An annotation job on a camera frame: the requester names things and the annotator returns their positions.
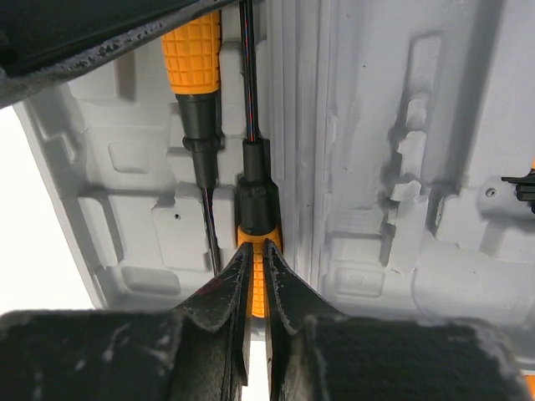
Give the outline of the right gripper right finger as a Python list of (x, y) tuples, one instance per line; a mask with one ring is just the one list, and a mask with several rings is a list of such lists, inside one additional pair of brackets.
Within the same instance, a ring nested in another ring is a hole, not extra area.
[(321, 317), (343, 313), (289, 267), (272, 240), (263, 244), (262, 264), (269, 397), (328, 400), (316, 328)]

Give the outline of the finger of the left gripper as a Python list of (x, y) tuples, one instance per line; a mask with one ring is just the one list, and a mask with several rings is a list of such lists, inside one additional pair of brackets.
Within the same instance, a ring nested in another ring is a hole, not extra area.
[(78, 78), (225, 1), (3, 1), (1, 106)]

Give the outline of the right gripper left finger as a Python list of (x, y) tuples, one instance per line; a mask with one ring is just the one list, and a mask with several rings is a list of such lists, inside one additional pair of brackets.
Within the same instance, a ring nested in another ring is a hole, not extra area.
[(253, 247), (241, 244), (227, 266), (207, 284), (179, 304), (184, 314), (176, 368), (197, 373), (222, 368), (221, 386), (248, 384), (252, 326)]

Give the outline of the orange black screwdriver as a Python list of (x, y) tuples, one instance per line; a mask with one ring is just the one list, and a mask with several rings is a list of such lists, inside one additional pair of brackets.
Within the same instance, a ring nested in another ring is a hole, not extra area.
[(253, 2), (239, 3), (242, 66), (244, 75), (246, 134), (242, 142), (243, 174), (238, 180), (240, 213), (237, 239), (252, 244), (252, 315), (266, 316), (264, 301), (263, 244), (269, 239), (282, 245), (279, 226), (278, 188), (271, 179), (267, 161), (269, 143), (261, 136), (258, 123), (257, 66)]
[(191, 152), (212, 269), (222, 269), (213, 216), (213, 191), (218, 183), (217, 153), (220, 81), (221, 13), (199, 17), (161, 37), (167, 77), (181, 113), (186, 150)]

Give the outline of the grey plastic tool case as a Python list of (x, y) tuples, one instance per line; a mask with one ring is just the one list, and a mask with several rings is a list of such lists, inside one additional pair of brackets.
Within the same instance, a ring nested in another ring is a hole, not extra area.
[[(261, 133), (289, 266), (338, 309), (471, 317), (534, 368), (531, 1), (261, 1)], [(15, 105), (92, 303), (212, 275), (159, 40)]]

